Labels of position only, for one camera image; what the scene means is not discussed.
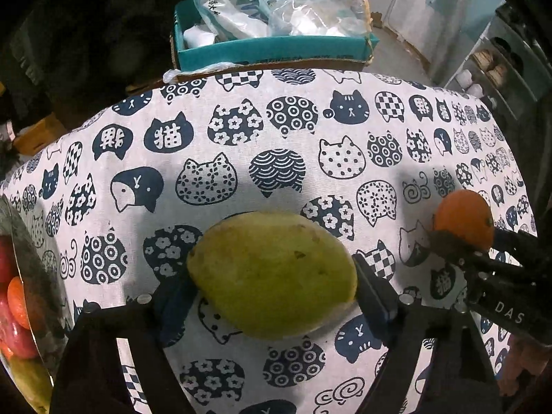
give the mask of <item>shoe rack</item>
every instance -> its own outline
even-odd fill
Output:
[[[464,80],[456,79],[464,70],[470,71],[472,83],[481,86],[486,97],[482,100],[490,106],[505,134],[515,129],[524,114],[552,88],[552,66],[542,50],[528,36],[522,36],[518,26],[510,26],[507,19],[503,8],[497,9],[445,85],[450,90],[471,93]],[[490,63],[486,63],[487,57],[491,58]]]

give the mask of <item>gray floor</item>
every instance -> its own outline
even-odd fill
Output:
[[[373,28],[373,32],[380,43],[374,50],[374,61],[364,71],[433,85],[420,60],[410,54],[401,42],[384,30]]]

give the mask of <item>orange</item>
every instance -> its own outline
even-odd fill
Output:
[[[8,305],[9,311],[12,312],[12,315],[17,323],[23,328],[30,330],[31,327],[27,316],[23,283],[19,277],[14,277],[8,285]]]
[[[491,208],[471,190],[445,196],[435,212],[433,229],[448,230],[481,252],[489,251],[495,235]]]
[[[6,357],[7,360],[12,358],[13,356],[12,350],[3,341],[0,341],[0,352],[2,352],[2,354]]]

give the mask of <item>tablecloth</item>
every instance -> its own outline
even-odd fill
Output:
[[[482,194],[497,226],[535,233],[514,157],[478,99],[311,69],[228,73],[129,97],[2,184],[44,267],[65,287],[67,331],[86,304],[152,293],[211,225],[250,210],[305,216],[399,293],[450,307],[465,280],[429,253],[426,233],[442,197],[460,188]],[[499,372],[508,333],[474,318]],[[404,412],[416,408],[432,345],[422,347]],[[123,348],[135,408],[148,412]],[[385,347],[357,306],[308,336],[265,342],[198,296],[166,354],[198,413],[336,414],[357,409]]]

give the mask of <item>yellow-green fruit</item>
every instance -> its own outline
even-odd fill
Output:
[[[12,356],[9,368],[17,388],[39,414],[48,414],[52,398],[52,383],[48,372],[38,359]]]
[[[357,289],[343,244],[291,213],[251,212],[214,225],[187,265],[220,315],[261,339],[318,328],[347,308]]]

